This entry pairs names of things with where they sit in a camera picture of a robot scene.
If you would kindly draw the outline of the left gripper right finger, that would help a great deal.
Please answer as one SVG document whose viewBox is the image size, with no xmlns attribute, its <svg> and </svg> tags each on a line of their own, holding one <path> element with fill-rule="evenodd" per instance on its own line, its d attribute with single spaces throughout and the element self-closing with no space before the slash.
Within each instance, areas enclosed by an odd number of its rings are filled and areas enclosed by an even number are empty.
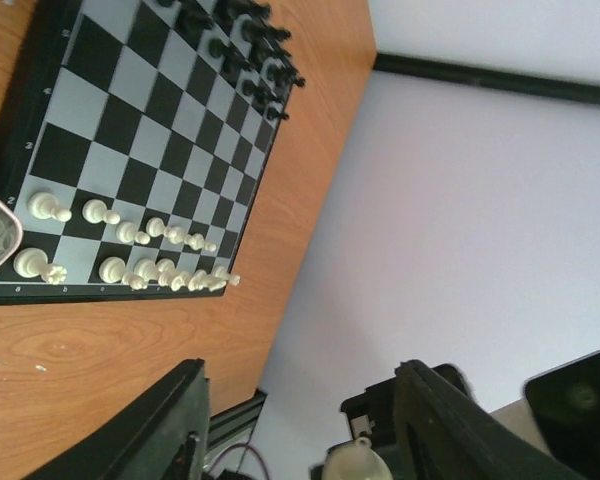
<svg viewBox="0 0 600 480">
<path fill-rule="evenodd" d="M 419 360 L 395 370 L 394 430 L 419 479 L 579 479 Z"/>
</svg>

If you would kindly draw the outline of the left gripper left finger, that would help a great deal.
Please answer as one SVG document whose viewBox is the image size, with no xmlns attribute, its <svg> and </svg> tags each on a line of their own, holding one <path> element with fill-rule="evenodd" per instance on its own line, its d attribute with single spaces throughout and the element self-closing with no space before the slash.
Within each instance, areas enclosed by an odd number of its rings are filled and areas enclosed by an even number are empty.
<svg viewBox="0 0 600 480">
<path fill-rule="evenodd" d="M 210 385 L 202 359 L 179 363 L 31 479 L 207 479 Z"/>
</svg>

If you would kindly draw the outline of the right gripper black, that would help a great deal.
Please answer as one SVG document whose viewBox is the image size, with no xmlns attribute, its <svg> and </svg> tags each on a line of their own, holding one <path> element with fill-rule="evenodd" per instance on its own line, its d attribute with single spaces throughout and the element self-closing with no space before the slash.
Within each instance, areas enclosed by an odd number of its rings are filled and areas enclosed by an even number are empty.
<svg viewBox="0 0 600 480">
<path fill-rule="evenodd" d="M 367 437 L 395 479 L 473 479 L 475 455 L 462 442 L 462 404 L 474 397 L 462 372 L 445 363 L 401 365 L 395 376 L 344 400 L 352 439 Z"/>
</svg>

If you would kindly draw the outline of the white piece passed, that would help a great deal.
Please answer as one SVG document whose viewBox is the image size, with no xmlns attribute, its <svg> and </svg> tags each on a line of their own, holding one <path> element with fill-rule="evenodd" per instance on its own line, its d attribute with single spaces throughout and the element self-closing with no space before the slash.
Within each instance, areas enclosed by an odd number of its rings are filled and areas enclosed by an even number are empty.
<svg viewBox="0 0 600 480">
<path fill-rule="evenodd" d="M 367 437 L 337 446 L 326 457 L 322 480 L 393 480 L 385 461 Z"/>
</svg>

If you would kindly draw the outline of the white chess bishop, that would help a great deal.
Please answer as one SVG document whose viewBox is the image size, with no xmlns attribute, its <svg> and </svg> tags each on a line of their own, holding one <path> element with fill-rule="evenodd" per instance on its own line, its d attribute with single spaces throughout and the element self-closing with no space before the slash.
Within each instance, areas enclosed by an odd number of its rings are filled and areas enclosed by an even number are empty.
<svg viewBox="0 0 600 480">
<path fill-rule="evenodd" d="M 105 259 L 99 267 L 100 279 L 108 284 L 121 283 L 132 290 L 143 289 L 144 279 L 126 268 L 125 262 L 119 257 Z"/>
</svg>

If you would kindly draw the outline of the white chess pawn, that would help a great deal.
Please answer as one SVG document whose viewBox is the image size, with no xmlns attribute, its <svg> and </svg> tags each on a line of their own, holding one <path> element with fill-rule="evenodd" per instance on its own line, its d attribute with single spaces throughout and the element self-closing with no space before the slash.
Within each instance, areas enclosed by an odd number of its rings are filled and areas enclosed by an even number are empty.
<svg viewBox="0 0 600 480">
<path fill-rule="evenodd" d="M 166 227 L 164 236 L 172 244 L 185 244 L 189 245 L 191 241 L 191 235 L 182 227 Z"/>
<path fill-rule="evenodd" d="M 107 205 L 99 199 L 87 201 L 83 207 L 82 215 L 91 224 L 117 225 L 121 221 L 121 216 L 117 212 L 108 209 Z"/>
<path fill-rule="evenodd" d="M 143 231 L 140 231 L 138 226 L 133 222 L 124 221 L 117 225 L 116 238 L 122 243 L 138 243 L 147 245 L 151 237 Z"/>
<path fill-rule="evenodd" d="M 170 238 L 173 235 L 173 229 L 167 226 L 159 217 L 153 217 L 149 219 L 146 223 L 145 230 L 146 233 L 152 238 L 159 236 Z"/>
<path fill-rule="evenodd" d="M 26 248 L 13 260 L 15 272 L 24 278 L 40 277 L 45 283 L 59 285 L 67 278 L 67 269 L 51 263 L 47 254 L 38 248 Z"/>
</svg>

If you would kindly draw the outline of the white chess piece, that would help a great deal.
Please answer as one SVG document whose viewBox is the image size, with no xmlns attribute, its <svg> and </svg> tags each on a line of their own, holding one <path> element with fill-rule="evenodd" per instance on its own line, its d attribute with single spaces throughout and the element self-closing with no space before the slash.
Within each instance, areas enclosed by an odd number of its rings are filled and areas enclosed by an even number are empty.
<svg viewBox="0 0 600 480">
<path fill-rule="evenodd" d="M 37 192 L 27 202 L 28 211 L 37 219 L 52 219 L 62 223 L 72 218 L 72 212 L 61 206 L 57 198 L 48 192 Z"/>
</svg>

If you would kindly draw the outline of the white chess king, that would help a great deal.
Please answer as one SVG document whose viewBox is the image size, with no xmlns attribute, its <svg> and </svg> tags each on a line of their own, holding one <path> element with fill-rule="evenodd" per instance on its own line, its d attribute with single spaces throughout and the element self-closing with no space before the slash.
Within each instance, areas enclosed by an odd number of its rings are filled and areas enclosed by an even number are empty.
<svg viewBox="0 0 600 480">
<path fill-rule="evenodd" d="M 169 287 L 172 291 L 178 291 L 185 286 L 191 279 L 191 274 L 186 271 L 177 270 L 175 263 L 163 258 L 156 263 L 160 274 L 157 282 L 161 287 Z"/>
</svg>

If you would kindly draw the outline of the white chess rook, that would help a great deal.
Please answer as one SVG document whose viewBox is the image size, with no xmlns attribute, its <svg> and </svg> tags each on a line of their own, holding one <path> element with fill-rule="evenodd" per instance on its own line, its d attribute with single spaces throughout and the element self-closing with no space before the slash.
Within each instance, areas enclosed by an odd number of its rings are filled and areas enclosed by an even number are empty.
<svg viewBox="0 0 600 480">
<path fill-rule="evenodd" d="M 229 272 L 225 265 L 215 266 L 211 274 L 232 286 L 237 286 L 241 280 L 240 275 Z"/>
</svg>

